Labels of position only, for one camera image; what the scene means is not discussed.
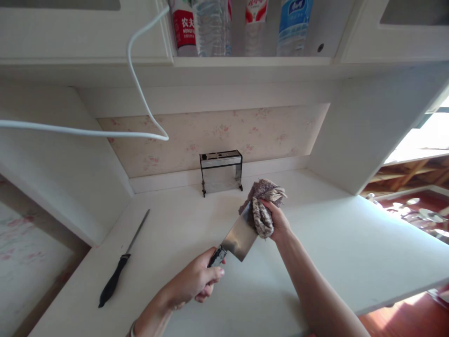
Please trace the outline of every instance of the wrist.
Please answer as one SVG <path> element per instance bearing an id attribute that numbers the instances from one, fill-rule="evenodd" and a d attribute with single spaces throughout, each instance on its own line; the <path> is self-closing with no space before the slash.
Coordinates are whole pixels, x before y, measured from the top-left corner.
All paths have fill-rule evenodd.
<path id="1" fill-rule="evenodd" d="M 161 322 L 168 320 L 172 313 L 173 309 L 170 306 L 168 293 L 161 289 L 136 320 L 134 335 L 136 337 L 151 335 L 148 332 L 157 328 Z"/>
<path id="2" fill-rule="evenodd" d="M 276 245 L 282 244 L 283 242 L 289 240 L 291 237 L 295 237 L 295 234 L 292 232 L 291 228 L 285 228 L 283 230 L 279 230 L 276 233 L 274 242 L 276 243 Z"/>

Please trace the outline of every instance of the power cord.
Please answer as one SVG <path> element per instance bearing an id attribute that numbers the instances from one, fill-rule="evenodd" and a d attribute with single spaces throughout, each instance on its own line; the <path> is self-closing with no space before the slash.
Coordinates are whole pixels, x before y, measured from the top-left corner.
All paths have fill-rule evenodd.
<path id="1" fill-rule="evenodd" d="M 134 71 L 134 67 L 132 66 L 131 61 L 131 48 L 134 41 L 141 36 L 143 33 L 151 29 L 165 14 L 170 10 L 169 6 L 164 7 L 164 9 L 147 25 L 143 26 L 141 29 L 133 33 L 128 41 L 128 45 L 126 47 L 126 59 L 128 62 L 128 68 L 131 72 L 134 83 L 136 84 L 137 90 L 140 94 L 140 98 L 142 99 L 146 111 L 150 116 L 151 121 L 156 125 L 156 127 L 162 132 L 163 136 L 157 135 L 155 133 L 146 133 L 146 132 L 113 132 L 113 131 L 94 131 L 94 130 L 83 130 L 83 129 L 75 129 L 64 126 L 56 126 L 56 125 L 47 125 L 47 124 L 39 124 L 39 123 L 30 123 L 30 122 L 22 122 L 22 121 L 12 121 L 12 120 L 0 120 L 0 128 L 9 128 L 9 129 L 28 129 L 28 130 L 40 130 L 40 131 L 50 131 L 50 132 L 59 132 L 59 133 L 68 133 L 79 136 L 92 136 L 92 137 L 112 137 L 112 138 L 123 138 L 123 137 L 143 137 L 143 138 L 154 138 L 159 140 L 168 140 L 168 135 L 165 130 L 159 125 L 158 122 L 154 119 L 150 108 L 145 100 L 144 93 L 142 92 L 142 88 L 140 87 L 139 80 L 137 79 L 136 72 Z"/>

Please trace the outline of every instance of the plastic bottle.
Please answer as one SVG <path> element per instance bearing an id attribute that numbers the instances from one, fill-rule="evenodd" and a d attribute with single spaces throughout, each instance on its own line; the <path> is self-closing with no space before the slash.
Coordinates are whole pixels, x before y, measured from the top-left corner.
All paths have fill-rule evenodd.
<path id="1" fill-rule="evenodd" d="M 245 56 L 262 56 L 268 0 L 246 0 Z"/>
<path id="2" fill-rule="evenodd" d="M 198 56 L 231 55 L 231 0 L 193 0 Z"/>
<path id="3" fill-rule="evenodd" d="M 301 56 L 313 0 L 282 0 L 277 56 Z"/>
<path id="4" fill-rule="evenodd" d="M 198 56 L 190 0 L 170 0 L 178 56 Z"/>

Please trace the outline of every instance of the cabinet door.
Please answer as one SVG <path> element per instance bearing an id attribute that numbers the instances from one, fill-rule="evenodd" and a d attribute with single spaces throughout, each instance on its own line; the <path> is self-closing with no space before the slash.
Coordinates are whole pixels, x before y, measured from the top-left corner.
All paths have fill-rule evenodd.
<path id="1" fill-rule="evenodd" d="M 345 63 L 449 59 L 449 2 L 362 0 L 337 56 Z"/>
<path id="2" fill-rule="evenodd" d="M 100 0 L 62 1 L 64 9 L 2 7 L 3 1 L 11 3 L 0 0 L 0 64 L 123 63 L 131 34 L 163 8 L 160 0 L 116 0 L 112 10 L 79 9 L 83 2 L 84 8 L 92 8 L 92 1 L 107 3 Z M 172 62 L 166 27 L 160 21 L 135 41 L 133 61 Z"/>

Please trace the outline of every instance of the black handle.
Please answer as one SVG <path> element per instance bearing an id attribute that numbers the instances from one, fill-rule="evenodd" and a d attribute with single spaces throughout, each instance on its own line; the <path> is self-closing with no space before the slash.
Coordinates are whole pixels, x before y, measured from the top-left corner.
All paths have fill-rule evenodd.
<path id="1" fill-rule="evenodd" d="M 214 255 L 210 258 L 209 264 L 207 265 L 208 268 L 210 267 L 217 267 L 220 265 L 220 263 L 224 260 L 224 257 L 226 256 L 227 251 L 224 250 L 221 246 L 217 248 Z"/>
<path id="2" fill-rule="evenodd" d="M 114 272 L 114 274 L 109 279 L 106 286 L 104 287 L 103 291 L 101 292 L 100 304 L 98 305 L 99 308 L 102 308 L 104 306 L 104 304 L 111 298 L 112 294 L 114 293 L 117 283 L 118 283 L 118 278 L 120 277 L 120 273 L 122 272 L 123 267 L 128 262 L 128 259 L 130 258 L 130 256 L 131 256 L 131 254 L 123 254 L 120 257 L 120 261 L 118 262 L 116 271 Z"/>

